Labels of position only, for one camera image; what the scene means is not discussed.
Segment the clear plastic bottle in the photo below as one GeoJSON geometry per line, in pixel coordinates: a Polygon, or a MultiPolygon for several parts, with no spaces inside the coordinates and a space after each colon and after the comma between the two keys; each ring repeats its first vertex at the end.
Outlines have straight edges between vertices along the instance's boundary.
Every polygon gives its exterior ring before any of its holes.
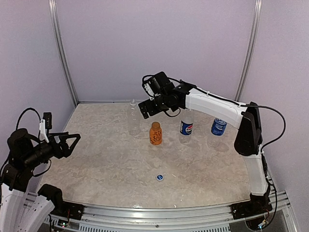
{"type": "Polygon", "coordinates": [[[132,99],[127,110],[128,132],[131,136],[137,136],[140,133],[140,110],[138,103],[132,99]]]}

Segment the orange juice bottle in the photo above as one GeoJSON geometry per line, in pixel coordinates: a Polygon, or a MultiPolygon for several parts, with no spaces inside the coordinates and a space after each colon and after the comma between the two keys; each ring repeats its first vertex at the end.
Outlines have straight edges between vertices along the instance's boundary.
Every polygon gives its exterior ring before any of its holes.
{"type": "Polygon", "coordinates": [[[160,145],[162,143],[162,129],[159,122],[153,122],[149,132],[150,143],[160,145]]]}

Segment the blue bottle cap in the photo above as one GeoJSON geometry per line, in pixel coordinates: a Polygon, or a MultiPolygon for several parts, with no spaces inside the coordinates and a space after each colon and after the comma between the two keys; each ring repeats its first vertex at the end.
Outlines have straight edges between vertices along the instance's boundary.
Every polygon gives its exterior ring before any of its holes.
{"type": "Polygon", "coordinates": [[[158,175],[156,176],[156,180],[157,180],[157,181],[162,181],[163,179],[164,179],[164,176],[161,175],[161,174],[158,174],[158,175]]]}

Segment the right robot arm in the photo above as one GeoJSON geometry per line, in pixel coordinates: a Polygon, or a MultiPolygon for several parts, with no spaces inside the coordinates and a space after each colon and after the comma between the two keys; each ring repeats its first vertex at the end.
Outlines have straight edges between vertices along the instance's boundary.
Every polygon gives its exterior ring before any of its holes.
{"type": "Polygon", "coordinates": [[[244,104],[206,92],[196,85],[167,77],[164,72],[146,75],[142,87],[149,96],[139,103],[145,119],[168,110],[175,112],[190,109],[216,117],[238,129],[234,148],[243,156],[251,186],[249,201],[232,205],[233,212],[242,217],[272,210],[269,199],[270,183],[267,181],[267,162],[263,154],[262,127],[259,107],[251,102],[244,104]]]}

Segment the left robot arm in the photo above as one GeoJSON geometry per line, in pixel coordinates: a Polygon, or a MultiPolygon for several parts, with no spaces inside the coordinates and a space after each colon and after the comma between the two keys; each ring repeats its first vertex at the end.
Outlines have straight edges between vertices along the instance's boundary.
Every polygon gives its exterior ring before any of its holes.
{"type": "Polygon", "coordinates": [[[63,200],[62,190],[44,184],[30,208],[26,208],[28,184],[33,170],[52,157],[69,157],[80,140],[79,134],[51,133],[41,142],[21,128],[8,138],[8,163],[0,173],[0,230],[2,232],[36,232],[49,214],[67,220],[81,220],[84,206],[63,200]]]}

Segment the Pepsi bottle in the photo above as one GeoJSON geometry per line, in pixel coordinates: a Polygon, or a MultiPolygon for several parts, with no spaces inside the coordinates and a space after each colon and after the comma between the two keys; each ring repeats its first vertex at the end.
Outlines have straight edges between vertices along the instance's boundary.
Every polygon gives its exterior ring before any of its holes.
{"type": "Polygon", "coordinates": [[[183,110],[180,124],[179,140],[181,144],[189,143],[194,124],[194,112],[190,109],[183,110]]]}

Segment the blue label water bottle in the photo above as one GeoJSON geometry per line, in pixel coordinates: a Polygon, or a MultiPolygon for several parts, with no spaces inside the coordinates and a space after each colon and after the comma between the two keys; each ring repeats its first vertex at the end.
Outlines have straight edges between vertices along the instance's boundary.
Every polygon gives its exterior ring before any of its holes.
{"type": "Polygon", "coordinates": [[[215,118],[212,126],[211,133],[208,138],[208,146],[210,148],[217,148],[219,144],[222,142],[222,136],[225,132],[227,123],[219,118],[215,118]]]}

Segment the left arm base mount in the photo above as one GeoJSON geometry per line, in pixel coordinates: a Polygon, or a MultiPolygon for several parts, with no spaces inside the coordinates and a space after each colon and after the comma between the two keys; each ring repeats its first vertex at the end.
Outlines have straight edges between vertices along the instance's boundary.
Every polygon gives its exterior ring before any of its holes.
{"type": "Polygon", "coordinates": [[[84,205],[63,200],[61,189],[49,184],[44,184],[39,189],[38,195],[46,197],[47,200],[50,200],[54,204],[55,207],[51,214],[68,219],[82,219],[84,205]]]}

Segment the aluminium front rail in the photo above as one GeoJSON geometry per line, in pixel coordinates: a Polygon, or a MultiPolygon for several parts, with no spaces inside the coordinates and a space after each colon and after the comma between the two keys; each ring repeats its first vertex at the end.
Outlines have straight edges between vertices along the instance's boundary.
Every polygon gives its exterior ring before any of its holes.
{"type": "Polygon", "coordinates": [[[17,232],[36,232],[42,225],[46,232],[297,232],[298,226],[285,192],[271,191],[273,210],[246,213],[237,206],[244,203],[202,207],[145,209],[84,204],[65,216],[36,213],[42,208],[34,193],[28,194],[23,212],[34,228],[17,232]]]}

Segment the left aluminium post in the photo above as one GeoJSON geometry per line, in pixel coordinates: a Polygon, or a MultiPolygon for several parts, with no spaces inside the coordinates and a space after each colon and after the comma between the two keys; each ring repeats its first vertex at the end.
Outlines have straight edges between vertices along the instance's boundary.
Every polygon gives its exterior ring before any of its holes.
{"type": "Polygon", "coordinates": [[[79,104],[79,100],[77,97],[77,93],[73,84],[73,80],[70,74],[69,70],[69,65],[67,61],[67,57],[65,54],[65,49],[62,41],[62,36],[61,36],[61,29],[60,29],[60,23],[58,19],[58,13],[57,13],[57,5],[56,5],[56,0],[49,0],[48,1],[49,5],[49,11],[50,11],[50,16],[51,16],[51,22],[52,22],[52,27],[55,35],[55,40],[56,40],[56,47],[58,50],[58,55],[60,59],[60,63],[63,69],[65,81],[67,84],[67,87],[69,89],[69,94],[71,97],[71,100],[73,102],[74,107],[77,107],[79,104]]]}

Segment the aluminium post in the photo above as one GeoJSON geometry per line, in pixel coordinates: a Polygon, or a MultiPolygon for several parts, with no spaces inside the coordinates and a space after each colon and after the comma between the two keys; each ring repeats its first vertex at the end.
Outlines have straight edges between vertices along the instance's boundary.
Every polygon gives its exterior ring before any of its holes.
{"type": "Polygon", "coordinates": [[[251,65],[251,60],[253,57],[255,43],[256,43],[256,36],[258,34],[258,28],[259,28],[261,11],[262,11],[262,2],[263,2],[262,0],[255,1],[254,12],[253,12],[253,22],[252,22],[251,32],[249,36],[248,47],[247,47],[244,65],[243,65],[241,76],[240,76],[240,81],[239,81],[238,88],[237,88],[236,95],[235,95],[236,101],[240,101],[244,88],[245,88],[245,83],[248,77],[249,68],[251,65]]]}
{"type": "Polygon", "coordinates": [[[58,19],[58,13],[57,13],[57,5],[56,5],[56,0],[49,0],[48,1],[49,5],[49,11],[50,11],[50,16],[51,16],[51,22],[52,22],[52,27],[55,35],[55,40],[56,40],[56,47],[58,50],[58,55],[60,59],[60,63],[63,69],[65,81],[67,84],[67,87],[69,89],[69,94],[71,97],[71,100],[73,102],[74,107],[77,107],[79,104],[79,100],[77,97],[77,93],[73,84],[73,80],[70,74],[69,70],[69,65],[67,61],[67,57],[65,54],[65,49],[62,41],[62,36],[61,36],[61,29],[60,29],[60,23],[58,19]]]}

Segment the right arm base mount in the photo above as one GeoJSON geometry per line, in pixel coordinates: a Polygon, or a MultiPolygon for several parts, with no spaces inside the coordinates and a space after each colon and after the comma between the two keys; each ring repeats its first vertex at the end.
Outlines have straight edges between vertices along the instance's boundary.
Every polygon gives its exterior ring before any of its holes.
{"type": "Polygon", "coordinates": [[[255,196],[250,194],[250,200],[231,205],[233,219],[241,219],[267,213],[272,210],[269,195],[255,196]]]}

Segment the right aluminium post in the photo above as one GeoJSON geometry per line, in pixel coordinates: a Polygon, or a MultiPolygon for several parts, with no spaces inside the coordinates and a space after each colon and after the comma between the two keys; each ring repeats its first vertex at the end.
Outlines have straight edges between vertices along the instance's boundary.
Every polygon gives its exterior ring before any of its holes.
{"type": "Polygon", "coordinates": [[[248,47],[247,47],[244,65],[243,65],[241,76],[240,76],[240,81],[239,81],[238,88],[237,88],[236,95],[235,95],[236,101],[240,101],[244,88],[245,88],[245,83],[248,77],[249,68],[251,65],[251,60],[253,57],[255,43],[256,43],[256,36],[258,34],[258,28],[259,28],[261,11],[262,11],[262,2],[263,2],[262,0],[255,1],[254,12],[253,12],[253,22],[252,22],[251,32],[249,36],[248,47]]]}

